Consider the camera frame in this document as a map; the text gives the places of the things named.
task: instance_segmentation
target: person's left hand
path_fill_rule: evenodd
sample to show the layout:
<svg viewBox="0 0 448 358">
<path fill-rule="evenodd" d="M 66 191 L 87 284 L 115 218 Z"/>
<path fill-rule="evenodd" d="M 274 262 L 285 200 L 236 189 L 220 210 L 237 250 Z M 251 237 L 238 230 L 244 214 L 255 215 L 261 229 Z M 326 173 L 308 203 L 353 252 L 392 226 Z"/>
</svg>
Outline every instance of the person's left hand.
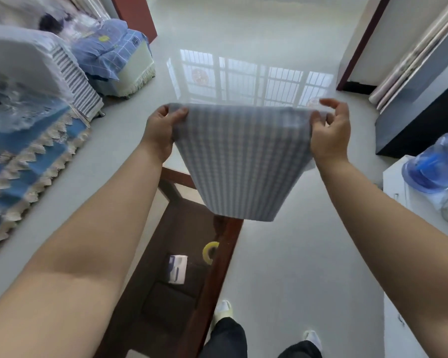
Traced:
<svg viewBox="0 0 448 358">
<path fill-rule="evenodd" d="M 172 126 L 181 122 L 188 115 L 188 109 L 183 107 L 168 113 L 169 107 L 162 105 L 151 114 L 146 122 L 143 138 L 140 145 L 145 146 L 155 155 L 161 163 L 171 155 L 172 150 Z"/>
</svg>

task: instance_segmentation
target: hand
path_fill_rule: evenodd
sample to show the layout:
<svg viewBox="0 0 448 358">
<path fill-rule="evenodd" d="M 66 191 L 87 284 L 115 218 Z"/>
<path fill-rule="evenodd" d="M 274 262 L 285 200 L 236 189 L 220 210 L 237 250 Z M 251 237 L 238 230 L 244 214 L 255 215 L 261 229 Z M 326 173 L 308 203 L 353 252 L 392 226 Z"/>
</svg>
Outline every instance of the hand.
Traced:
<svg viewBox="0 0 448 358">
<path fill-rule="evenodd" d="M 350 113 L 347 103 L 336 99 L 321 99 L 320 104 L 335 109 L 322 121 L 319 112 L 312 113 L 311 150 L 317 167 L 332 165 L 335 162 L 348 162 L 347 147 L 350 140 Z"/>
<path fill-rule="evenodd" d="M 181 122 L 188 115 L 187 108 L 168 113 L 169 107 L 162 105 L 151 114 L 146 122 L 146 129 L 140 145 L 148 148 L 161 163 L 171 155 L 172 150 L 172 126 Z"/>
</svg>

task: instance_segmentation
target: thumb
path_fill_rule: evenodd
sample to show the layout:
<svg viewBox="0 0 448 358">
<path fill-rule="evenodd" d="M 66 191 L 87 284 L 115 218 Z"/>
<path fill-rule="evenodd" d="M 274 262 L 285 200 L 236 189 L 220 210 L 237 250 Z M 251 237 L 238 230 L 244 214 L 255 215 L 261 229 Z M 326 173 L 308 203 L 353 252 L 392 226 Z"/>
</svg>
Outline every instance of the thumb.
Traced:
<svg viewBox="0 0 448 358">
<path fill-rule="evenodd" d="M 181 122 L 188 115 L 188 108 L 180 107 L 178 110 L 169 113 L 164 117 L 172 126 L 178 122 Z"/>
<path fill-rule="evenodd" d="M 313 111 L 311 114 L 311 126 L 312 131 L 325 127 L 325 122 L 322 120 L 320 113 L 317 111 Z"/>
</svg>

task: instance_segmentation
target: white glossy floor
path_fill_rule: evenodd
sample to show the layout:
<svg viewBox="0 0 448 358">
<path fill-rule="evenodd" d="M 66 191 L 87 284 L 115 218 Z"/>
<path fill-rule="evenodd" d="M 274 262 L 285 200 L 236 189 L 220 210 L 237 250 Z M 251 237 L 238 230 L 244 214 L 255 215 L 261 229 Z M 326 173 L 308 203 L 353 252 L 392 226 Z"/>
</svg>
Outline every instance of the white glossy floor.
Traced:
<svg viewBox="0 0 448 358">
<path fill-rule="evenodd" d="M 93 121 L 91 139 L 0 249 L 0 295 L 119 168 L 163 103 L 299 106 L 336 96 L 352 112 L 351 161 L 380 181 L 388 164 L 373 152 L 376 111 L 362 96 L 335 92 L 338 63 L 366 0 L 304 1 L 149 0 L 159 34 L 151 44 L 156 78 Z M 163 210 L 162 196 L 155 204 Z M 13 246 L 17 253 L 7 254 Z M 277 357 L 309 327 L 325 358 L 384 356 L 383 293 L 315 169 L 304 173 L 275 222 L 245 222 L 222 297 L 246 330 L 250 358 Z"/>
</svg>

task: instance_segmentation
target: blue water bottle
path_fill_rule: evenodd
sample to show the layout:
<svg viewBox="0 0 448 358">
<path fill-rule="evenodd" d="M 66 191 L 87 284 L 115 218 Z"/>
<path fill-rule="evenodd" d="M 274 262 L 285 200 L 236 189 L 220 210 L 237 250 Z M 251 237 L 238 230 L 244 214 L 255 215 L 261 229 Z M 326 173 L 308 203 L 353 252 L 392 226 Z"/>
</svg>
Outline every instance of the blue water bottle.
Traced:
<svg viewBox="0 0 448 358">
<path fill-rule="evenodd" d="M 406 162 L 402 168 L 405 182 L 418 191 L 436 193 L 448 188 L 448 133 L 434 145 Z"/>
</svg>

